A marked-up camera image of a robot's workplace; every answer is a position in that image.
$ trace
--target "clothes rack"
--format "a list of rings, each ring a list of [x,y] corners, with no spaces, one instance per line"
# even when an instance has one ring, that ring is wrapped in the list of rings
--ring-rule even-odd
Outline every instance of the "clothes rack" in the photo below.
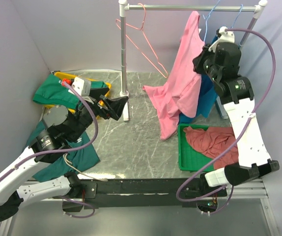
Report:
[[[127,65],[126,65],[126,12],[129,10],[143,10],[141,5],[130,5],[127,0],[119,0],[119,14],[121,20],[121,92],[120,96],[129,96],[127,89]],[[253,12],[253,18],[248,25],[248,29],[252,30],[258,18],[262,14],[264,7],[267,5],[267,0],[261,0],[258,5],[244,6],[241,11]],[[146,10],[163,10],[163,11],[211,11],[213,6],[197,6],[197,5],[144,5]],[[213,11],[240,11],[240,6],[217,6]],[[242,48],[249,36],[245,33],[240,41],[240,48]],[[129,120],[128,103],[123,111],[123,119]]]

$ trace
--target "green tray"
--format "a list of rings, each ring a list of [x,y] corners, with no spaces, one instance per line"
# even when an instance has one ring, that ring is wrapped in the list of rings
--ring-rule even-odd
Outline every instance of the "green tray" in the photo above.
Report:
[[[209,126],[196,124],[179,124],[178,126],[178,166],[182,171],[198,171],[202,166],[209,163],[211,158],[195,151],[186,140],[184,128],[191,126],[193,129],[207,130]],[[213,171],[213,165],[204,171]]]

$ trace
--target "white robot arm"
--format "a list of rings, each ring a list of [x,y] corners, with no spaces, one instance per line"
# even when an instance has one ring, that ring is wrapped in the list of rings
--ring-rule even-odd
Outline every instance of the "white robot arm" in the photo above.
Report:
[[[208,75],[213,81],[235,137],[239,137],[243,131],[244,135],[237,143],[239,163],[202,174],[208,187],[225,184],[235,186],[280,168],[278,161],[271,159],[263,143],[253,113],[255,103],[251,83],[248,78],[238,74],[241,51],[234,43],[234,33],[227,27],[221,27],[217,35],[218,39],[212,45],[206,45],[193,60],[194,71]]]
[[[96,116],[118,120],[128,100],[127,96],[108,99],[95,90],[94,95],[89,94],[89,102],[86,102],[71,86],[65,86],[69,87],[82,103],[78,104],[74,114],[63,106],[51,108],[51,112],[42,120],[47,129],[0,173],[0,221],[16,214],[19,208],[42,199],[66,195],[73,198],[81,192],[83,188],[81,181],[74,172],[68,172],[64,176],[43,183],[33,185],[24,183],[66,152],[90,145],[95,138],[77,148],[70,148],[67,141],[77,142],[89,125],[97,123]],[[99,105],[100,101],[104,103],[103,107]]]

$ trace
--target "teal shirt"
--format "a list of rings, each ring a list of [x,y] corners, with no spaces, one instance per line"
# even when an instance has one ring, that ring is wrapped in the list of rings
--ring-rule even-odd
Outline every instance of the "teal shirt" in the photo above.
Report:
[[[30,135],[26,146],[28,146],[32,142],[32,140],[35,139],[40,134],[40,132],[43,131],[44,129],[45,129],[45,125],[42,121],[40,121],[36,129]],[[81,140],[78,143],[68,142],[68,144],[72,148],[77,148],[79,146],[82,146],[88,143],[89,141],[90,139],[87,133],[84,132],[81,135]],[[81,172],[86,171],[89,168],[95,166],[100,161],[93,145],[89,145],[88,147],[85,147],[79,151],[72,151],[68,153],[67,159],[69,161],[72,161],[72,165]],[[48,167],[36,173],[33,177],[39,182],[45,182],[45,181],[49,181],[54,178],[58,178],[67,172],[76,172],[76,171],[72,169],[71,167],[69,167],[64,162],[63,157],[61,156],[58,160],[56,160],[54,163],[50,164]]]
[[[102,81],[91,81],[92,89],[105,87],[107,85]],[[50,74],[36,91],[33,101],[41,105],[63,105],[74,110],[79,99],[61,85],[60,78]]]

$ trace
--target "gray marble surface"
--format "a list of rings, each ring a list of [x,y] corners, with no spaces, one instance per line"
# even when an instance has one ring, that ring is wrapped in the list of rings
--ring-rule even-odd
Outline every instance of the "gray marble surface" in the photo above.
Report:
[[[111,97],[121,90],[118,72],[77,72],[86,78],[112,84]],[[87,170],[90,176],[107,178],[170,178],[189,177],[192,173],[178,168],[178,138],[173,135],[160,140],[160,125],[143,85],[162,86],[166,79],[159,73],[128,73],[130,120],[99,119],[99,135],[93,143],[101,162]],[[213,107],[208,118],[198,117],[194,123],[229,126]],[[87,133],[93,136],[94,125]]]

